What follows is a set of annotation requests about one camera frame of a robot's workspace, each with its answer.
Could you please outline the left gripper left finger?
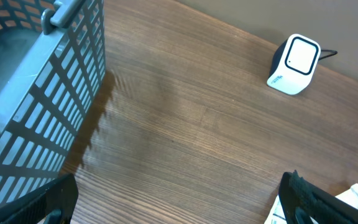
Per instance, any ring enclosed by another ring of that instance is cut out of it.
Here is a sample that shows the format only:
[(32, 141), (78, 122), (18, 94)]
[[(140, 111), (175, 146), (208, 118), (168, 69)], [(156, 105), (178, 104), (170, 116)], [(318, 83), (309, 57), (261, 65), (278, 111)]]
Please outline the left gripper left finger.
[(73, 174), (65, 174), (0, 208), (0, 223), (70, 223), (78, 200)]

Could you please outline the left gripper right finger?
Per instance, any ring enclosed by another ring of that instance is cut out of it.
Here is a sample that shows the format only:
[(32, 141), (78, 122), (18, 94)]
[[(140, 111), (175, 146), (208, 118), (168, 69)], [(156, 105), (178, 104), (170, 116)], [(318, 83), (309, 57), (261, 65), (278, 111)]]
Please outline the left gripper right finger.
[(300, 177), (285, 172), (278, 196), (287, 224), (358, 224), (358, 210)]

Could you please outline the clear bag with printed card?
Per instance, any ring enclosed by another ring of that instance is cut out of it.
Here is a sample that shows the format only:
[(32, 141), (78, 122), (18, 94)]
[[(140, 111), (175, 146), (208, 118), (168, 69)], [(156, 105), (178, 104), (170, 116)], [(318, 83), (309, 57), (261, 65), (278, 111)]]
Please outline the clear bag with printed card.
[[(337, 199), (358, 209), (358, 184), (336, 196)], [(279, 196), (276, 196), (272, 208), (264, 224), (287, 224)]]

